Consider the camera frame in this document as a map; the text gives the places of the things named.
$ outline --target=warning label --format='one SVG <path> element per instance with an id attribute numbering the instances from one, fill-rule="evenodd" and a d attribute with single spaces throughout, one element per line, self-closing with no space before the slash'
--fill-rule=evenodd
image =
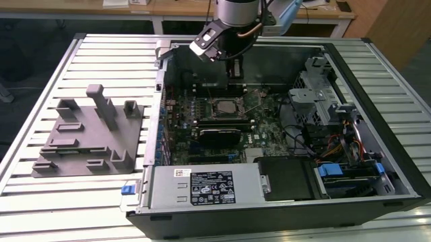
<path id="1" fill-rule="evenodd" d="M 231 171 L 191 173 L 190 183 L 191 204 L 194 206 L 237 202 Z"/>

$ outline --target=red wire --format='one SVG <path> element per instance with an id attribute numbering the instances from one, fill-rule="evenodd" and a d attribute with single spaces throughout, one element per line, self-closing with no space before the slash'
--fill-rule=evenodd
<path id="1" fill-rule="evenodd" d="M 330 139 L 329 139 L 329 149 L 330 149 L 330 146 L 331 146 L 331 141 L 333 141 L 333 139 L 335 138 L 335 137 L 338 137 L 339 135 L 333 135 L 331 137 L 330 137 Z"/>

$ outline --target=blue connector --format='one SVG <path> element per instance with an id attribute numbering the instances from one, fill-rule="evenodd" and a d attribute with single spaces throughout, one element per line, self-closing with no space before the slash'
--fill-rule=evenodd
<path id="1" fill-rule="evenodd" d="M 233 162 L 234 158 L 237 157 L 237 154 L 231 154 L 229 155 L 229 158 L 230 158 L 230 162 Z"/>
<path id="2" fill-rule="evenodd" d="M 163 139 L 163 131 L 158 132 L 158 140 L 162 140 L 162 139 Z"/>
<path id="3" fill-rule="evenodd" d="M 383 167 L 382 163 L 377 163 L 377 169 L 378 169 L 379 174 L 383 175 L 385 174 L 385 167 Z"/>
<path id="4" fill-rule="evenodd" d="M 157 158 L 157 159 L 161 159 L 161 158 L 162 158 L 162 151 L 157 151 L 157 153 L 155 153 L 155 158 Z"/>
<path id="5" fill-rule="evenodd" d="M 126 185 L 122 187 L 122 195 L 135 195 L 137 185 Z"/>
<path id="6" fill-rule="evenodd" d="M 323 164 L 319 166 L 318 170 L 322 177 L 327 175 L 343 175 L 339 164 Z"/>
<path id="7" fill-rule="evenodd" d="M 167 110 L 165 109 L 165 107 L 161 108 L 161 115 L 166 115 L 167 114 Z"/>

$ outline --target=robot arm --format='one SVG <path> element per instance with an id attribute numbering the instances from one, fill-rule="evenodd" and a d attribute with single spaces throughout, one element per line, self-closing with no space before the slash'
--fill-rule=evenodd
<path id="1" fill-rule="evenodd" d="M 294 0 L 281 15 L 282 30 L 291 25 L 302 0 Z M 214 20 L 197 36 L 190 45 L 201 58 L 211 61 L 242 62 L 242 55 L 253 47 L 266 25 L 269 5 L 266 0 L 218 0 L 218 19 Z"/>

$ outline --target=aluminum extrusion table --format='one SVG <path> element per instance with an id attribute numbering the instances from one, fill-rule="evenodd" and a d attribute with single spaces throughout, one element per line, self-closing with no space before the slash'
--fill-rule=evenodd
<path id="1" fill-rule="evenodd" d="M 126 219 L 133 201 L 121 188 L 142 178 L 146 140 L 155 114 L 158 40 L 193 40 L 193 36 L 83 35 L 75 39 L 55 70 L 35 108 L 0 164 L 0 237 L 11 241 L 150 241 Z M 431 109 L 370 43 L 359 39 L 263 38 L 274 42 L 331 42 L 341 52 L 424 176 L 431 180 Z M 61 98 L 86 96 L 89 84 L 103 84 L 114 104 L 137 100 L 146 105 L 135 172 L 127 175 L 33 178 L 58 113 Z M 397 212 L 361 226 L 322 228 L 189 241 L 429 241 L 431 208 Z"/>

